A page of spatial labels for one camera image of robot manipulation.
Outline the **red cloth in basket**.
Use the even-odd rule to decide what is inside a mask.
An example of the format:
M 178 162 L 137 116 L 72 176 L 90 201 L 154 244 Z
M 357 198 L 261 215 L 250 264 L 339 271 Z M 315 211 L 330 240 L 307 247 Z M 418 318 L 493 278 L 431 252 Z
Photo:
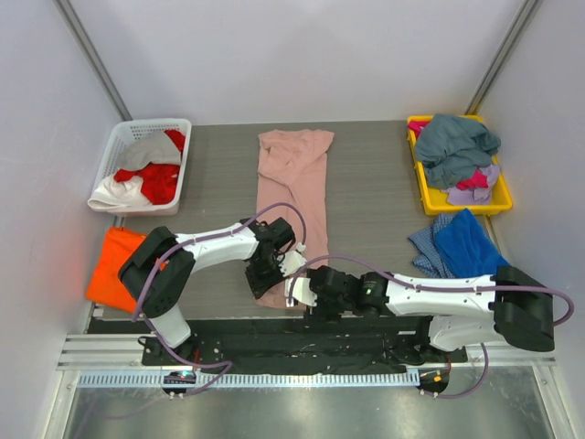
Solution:
M 179 149 L 181 158 L 183 158 L 186 137 L 177 130 L 159 132 L 165 132 L 171 138 Z M 128 171 L 118 167 L 114 178 L 118 182 L 123 182 L 131 177 L 141 177 L 144 181 L 142 193 L 153 205 L 164 205 L 171 202 L 175 197 L 181 164 L 179 166 L 150 164 L 139 171 Z

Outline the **lilac cloth in bin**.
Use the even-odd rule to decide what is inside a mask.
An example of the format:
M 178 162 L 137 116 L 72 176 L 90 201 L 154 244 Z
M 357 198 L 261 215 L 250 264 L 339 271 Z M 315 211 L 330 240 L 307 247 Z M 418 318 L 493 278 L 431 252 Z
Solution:
M 479 167 L 470 178 L 444 189 L 443 193 L 447 195 L 447 202 L 454 206 L 487 205 L 499 177 L 499 165 Z

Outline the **blue checkered shirt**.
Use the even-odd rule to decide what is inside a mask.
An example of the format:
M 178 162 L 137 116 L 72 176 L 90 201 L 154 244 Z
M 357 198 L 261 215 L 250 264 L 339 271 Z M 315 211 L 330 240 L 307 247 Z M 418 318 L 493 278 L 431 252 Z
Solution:
M 449 226 L 453 219 L 453 215 L 441 213 L 430 226 L 408 237 L 409 242 L 419 252 L 412 264 L 429 278 L 454 277 L 435 243 L 437 233 Z

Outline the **grey cloth in basket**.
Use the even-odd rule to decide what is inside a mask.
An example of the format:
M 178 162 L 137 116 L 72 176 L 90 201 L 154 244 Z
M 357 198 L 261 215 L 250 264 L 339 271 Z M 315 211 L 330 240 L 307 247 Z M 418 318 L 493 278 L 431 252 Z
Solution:
M 155 132 L 127 146 L 117 159 L 117 167 L 139 171 L 150 164 L 175 165 L 182 162 L 181 153 L 165 132 Z

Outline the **white plastic basket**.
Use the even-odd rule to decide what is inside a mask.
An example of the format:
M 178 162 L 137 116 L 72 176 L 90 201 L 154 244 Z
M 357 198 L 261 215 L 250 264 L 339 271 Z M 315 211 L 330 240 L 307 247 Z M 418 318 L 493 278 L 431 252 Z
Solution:
M 105 177 L 114 176 L 114 174 L 118 171 L 118 155 L 127 146 L 153 132 L 177 130 L 186 137 L 186 143 L 183 151 L 182 164 L 179 171 L 175 197 L 171 202 L 164 205 L 153 205 L 151 203 L 150 206 L 143 208 L 116 209 L 114 211 L 97 212 L 107 212 L 118 216 L 169 216 L 176 214 L 179 208 L 179 199 L 186 173 L 186 161 L 188 157 L 191 128 L 191 122 L 186 119 L 177 118 L 135 120 L 117 124 L 112 129 L 110 138 L 106 144 L 105 152 L 101 160 L 100 168 L 96 176 L 92 192 Z

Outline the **white cloth in basket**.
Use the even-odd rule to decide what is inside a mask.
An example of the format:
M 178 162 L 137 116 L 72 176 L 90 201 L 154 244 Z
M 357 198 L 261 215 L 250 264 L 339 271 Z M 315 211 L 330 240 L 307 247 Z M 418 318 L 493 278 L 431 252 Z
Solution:
M 114 176 L 105 177 L 91 193 L 87 204 L 95 211 L 150 206 L 150 200 L 142 193 L 143 182 L 141 177 L 131 177 L 123 182 L 116 181 Z

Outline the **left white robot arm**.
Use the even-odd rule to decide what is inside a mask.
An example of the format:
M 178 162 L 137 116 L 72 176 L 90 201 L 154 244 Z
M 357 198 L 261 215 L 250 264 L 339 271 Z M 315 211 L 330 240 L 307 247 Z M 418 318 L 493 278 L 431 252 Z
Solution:
M 174 234 L 161 226 L 147 235 L 123 264 L 118 279 L 162 337 L 163 353 L 176 365 L 193 358 L 192 331 L 178 306 L 189 277 L 224 262 L 244 261 L 253 296 L 263 297 L 295 269 L 288 264 L 295 234 L 283 218 L 271 223 L 244 219 L 199 234 Z

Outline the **pink printed t shirt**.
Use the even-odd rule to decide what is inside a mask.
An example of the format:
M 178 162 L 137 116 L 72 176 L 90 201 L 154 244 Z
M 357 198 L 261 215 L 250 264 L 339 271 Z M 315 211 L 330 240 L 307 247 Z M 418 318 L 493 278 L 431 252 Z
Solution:
M 325 207 L 327 151 L 335 134 L 325 130 L 273 130 L 259 135 L 256 210 L 289 203 L 260 216 L 268 223 L 284 218 L 299 241 L 306 238 L 303 255 L 311 260 L 328 253 Z

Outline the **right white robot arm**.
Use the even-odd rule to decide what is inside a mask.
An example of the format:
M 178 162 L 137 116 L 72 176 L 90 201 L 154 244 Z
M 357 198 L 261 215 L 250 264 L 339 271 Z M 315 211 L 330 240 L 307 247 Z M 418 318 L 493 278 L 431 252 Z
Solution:
M 555 347 L 553 297 L 543 284 L 512 266 L 472 278 L 413 278 L 368 272 L 359 277 L 327 266 L 288 285 L 292 297 L 326 318 L 418 316 L 425 329 L 412 339 L 425 361 L 476 343 L 504 341 L 514 348 Z

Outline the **blue folded t shirt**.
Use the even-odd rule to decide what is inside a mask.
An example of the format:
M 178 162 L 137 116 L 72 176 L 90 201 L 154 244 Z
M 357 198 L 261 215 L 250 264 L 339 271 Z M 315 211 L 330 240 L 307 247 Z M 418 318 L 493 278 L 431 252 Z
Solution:
M 442 260 L 458 278 L 496 274 L 499 267 L 510 265 L 469 209 L 455 215 L 434 240 Z

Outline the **orange folded t shirt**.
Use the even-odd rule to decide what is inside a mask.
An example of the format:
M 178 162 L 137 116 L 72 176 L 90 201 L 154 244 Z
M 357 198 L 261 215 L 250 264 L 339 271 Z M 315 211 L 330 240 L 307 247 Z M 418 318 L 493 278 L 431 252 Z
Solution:
M 136 300 L 122 285 L 118 272 L 145 238 L 146 234 L 124 227 L 108 229 L 102 243 L 100 258 L 86 290 L 86 298 L 89 301 L 129 314 L 133 313 Z

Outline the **yellow plastic bin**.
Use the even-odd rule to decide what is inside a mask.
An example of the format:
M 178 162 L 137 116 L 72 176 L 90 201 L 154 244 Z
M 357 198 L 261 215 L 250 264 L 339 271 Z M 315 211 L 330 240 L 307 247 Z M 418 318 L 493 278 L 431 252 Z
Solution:
M 411 115 L 407 118 L 407 141 L 413 161 L 413 168 L 417 178 L 420 193 L 420 202 L 424 213 L 436 216 L 440 213 L 453 214 L 463 209 L 469 209 L 474 215 L 493 216 L 510 210 L 513 200 L 509 193 L 504 175 L 499 174 L 491 190 L 491 197 L 487 204 L 453 205 L 448 202 L 448 194 L 435 187 L 430 187 L 422 163 L 416 158 L 415 145 L 424 126 L 433 118 L 432 115 Z

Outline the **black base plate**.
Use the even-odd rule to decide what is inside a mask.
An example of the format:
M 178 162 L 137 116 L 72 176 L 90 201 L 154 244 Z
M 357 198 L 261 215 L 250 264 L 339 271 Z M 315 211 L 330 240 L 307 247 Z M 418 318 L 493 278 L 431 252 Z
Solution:
M 333 323 L 312 318 L 191 320 L 187 341 L 167 352 L 146 324 L 97 321 L 92 334 L 134 334 L 145 366 L 175 365 L 180 359 L 232 374 L 314 375 L 401 373 L 408 366 L 463 363 L 464 349 L 443 353 L 428 343 L 427 317 L 343 317 Z

